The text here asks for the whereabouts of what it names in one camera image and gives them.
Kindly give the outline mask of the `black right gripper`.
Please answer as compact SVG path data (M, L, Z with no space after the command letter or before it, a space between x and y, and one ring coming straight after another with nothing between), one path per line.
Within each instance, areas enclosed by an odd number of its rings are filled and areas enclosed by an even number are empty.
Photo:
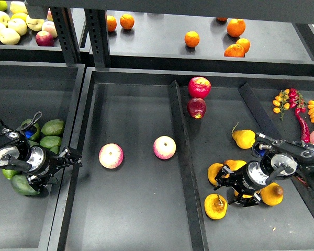
M228 165L223 165L214 180L216 185L214 190L221 187L233 187L227 191L228 204L236 203L243 207L258 206L262 201L259 195L254 194L266 186L269 174L258 161L250 161L235 172ZM242 198L242 195L252 195L252 198Z

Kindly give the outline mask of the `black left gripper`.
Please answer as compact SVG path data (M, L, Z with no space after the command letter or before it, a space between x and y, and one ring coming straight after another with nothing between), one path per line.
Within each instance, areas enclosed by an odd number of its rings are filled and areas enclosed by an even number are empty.
M25 170L29 186L40 192L47 185L57 184L56 172L72 165L82 167L81 159L81 153L68 146L58 156L43 147L32 146Z

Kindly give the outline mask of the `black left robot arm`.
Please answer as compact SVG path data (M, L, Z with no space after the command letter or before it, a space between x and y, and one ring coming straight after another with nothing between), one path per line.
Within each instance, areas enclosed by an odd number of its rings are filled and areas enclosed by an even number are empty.
M31 145L29 139L37 134L36 123L42 112L35 113L29 122L15 130L0 119L0 169L16 171L10 178L13 189L25 196L38 195L44 187L56 182L55 174L76 165L82 166L78 150L65 147L59 154L49 147Z

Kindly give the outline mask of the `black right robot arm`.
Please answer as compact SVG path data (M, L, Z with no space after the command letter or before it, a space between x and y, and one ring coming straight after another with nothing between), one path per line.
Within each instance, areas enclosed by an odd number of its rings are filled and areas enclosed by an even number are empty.
M314 191L314 144L277 140L257 133L251 151L257 160L235 171L224 164L215 176L215 190L231 187L237 192L228 199L228 204L256 206L263 200L265 188L291 176L301 178Z

